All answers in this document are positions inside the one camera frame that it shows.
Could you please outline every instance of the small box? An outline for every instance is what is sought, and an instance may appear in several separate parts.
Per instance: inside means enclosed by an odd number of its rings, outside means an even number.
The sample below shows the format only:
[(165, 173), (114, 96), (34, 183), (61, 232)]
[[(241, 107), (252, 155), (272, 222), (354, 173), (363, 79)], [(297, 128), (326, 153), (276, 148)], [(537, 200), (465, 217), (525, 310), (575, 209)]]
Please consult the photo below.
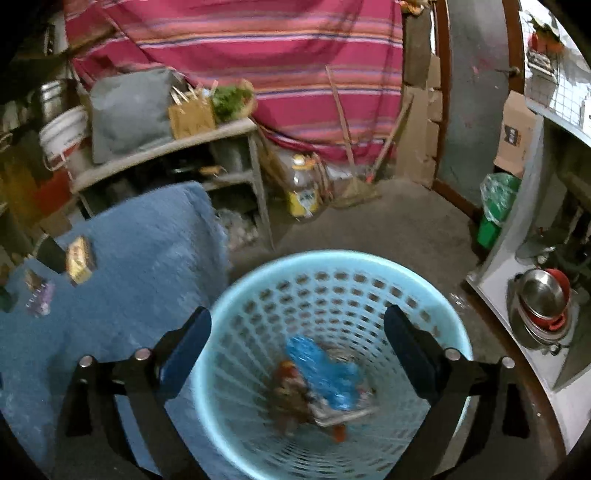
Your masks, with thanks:
[(66, 270), (74, 285), (87, 281), (96, 270), (92, 248), (86, 237), (79, 236), (68, 246)]
[(535, 125), (535, 113), (525, 104), (525, 97), (510, 92), (503, 107), (503, 122), (499, 150), (495, 165), (503, 170), (523, 177), (525, 155), (530, 147)]

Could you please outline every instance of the white bucket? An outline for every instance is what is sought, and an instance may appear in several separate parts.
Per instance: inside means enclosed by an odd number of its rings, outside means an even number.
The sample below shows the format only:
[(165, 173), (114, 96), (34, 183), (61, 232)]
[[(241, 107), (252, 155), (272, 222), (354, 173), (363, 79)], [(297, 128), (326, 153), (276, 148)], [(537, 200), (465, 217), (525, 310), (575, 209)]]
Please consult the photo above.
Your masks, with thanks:
[(92, 166), (88, 114), (82, 105), (55, 117), (39, 132), (47, 157), (45, 167), (56, 171), (66, 166), (72, 178)]

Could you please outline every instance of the brown paper bag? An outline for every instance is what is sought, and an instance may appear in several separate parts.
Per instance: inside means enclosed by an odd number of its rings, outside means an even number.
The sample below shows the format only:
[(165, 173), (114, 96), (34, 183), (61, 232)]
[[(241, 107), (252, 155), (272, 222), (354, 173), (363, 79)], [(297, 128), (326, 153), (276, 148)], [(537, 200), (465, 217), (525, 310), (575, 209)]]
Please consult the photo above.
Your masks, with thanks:
[(196, 100), (191, 98), (181, 105), (169, 106), (168, 117), (175, 140), (209, 132), (216, 128), (212, 105), (209, 99), (203, 95), (200, 95)]

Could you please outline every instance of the gray cloth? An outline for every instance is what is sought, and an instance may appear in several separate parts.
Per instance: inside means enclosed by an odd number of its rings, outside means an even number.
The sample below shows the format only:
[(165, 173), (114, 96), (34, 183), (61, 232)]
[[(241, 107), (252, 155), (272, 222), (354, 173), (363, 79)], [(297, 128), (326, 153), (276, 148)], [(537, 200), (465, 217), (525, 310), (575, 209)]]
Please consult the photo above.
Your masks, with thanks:
[(174, 72), (164, 68), (96, 82), (90, 91), (93, 162), (103, 164), (172, 141), (168, 106), (176, 83)]

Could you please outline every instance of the red object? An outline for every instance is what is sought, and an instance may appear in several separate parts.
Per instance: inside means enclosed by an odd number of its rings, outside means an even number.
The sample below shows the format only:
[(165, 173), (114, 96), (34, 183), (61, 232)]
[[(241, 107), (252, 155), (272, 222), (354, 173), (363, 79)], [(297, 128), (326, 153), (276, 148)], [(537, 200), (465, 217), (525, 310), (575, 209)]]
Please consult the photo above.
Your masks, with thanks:
[(566, 314), (569, 308), (569, 301), (570, 301), (570, 281), (568, 277), (562, 273), (560, 270), (555, 268), (547, 268), (545, 269), (550, 275), (552, 275), (560, 285), (562, 292), (564, 294), (564, 298), (566, 299), (566, 307), (564, 311), (558, 315), (557, 317), (551, 320), (542, 319), (535, 314), (533, 314), (528, 308), (524, 306), (524, 311), (527, 312), (528, 317), (534, 322), (538, 327), (543, 328), (544, 330), (549, 330), (551, 332), (555, 332), (562, 328), (564, 323), (566, 322)]
[(336, 443), (343, 443), (347, 439), (347, 427), (343, 424), (333, 427), (333, 440)]
[(43, 216), (58, 211), (70, 198), (70, 177), (65, 168), (54, 172), (53, 177), (43, 183), (33, 195), (35, 204)]

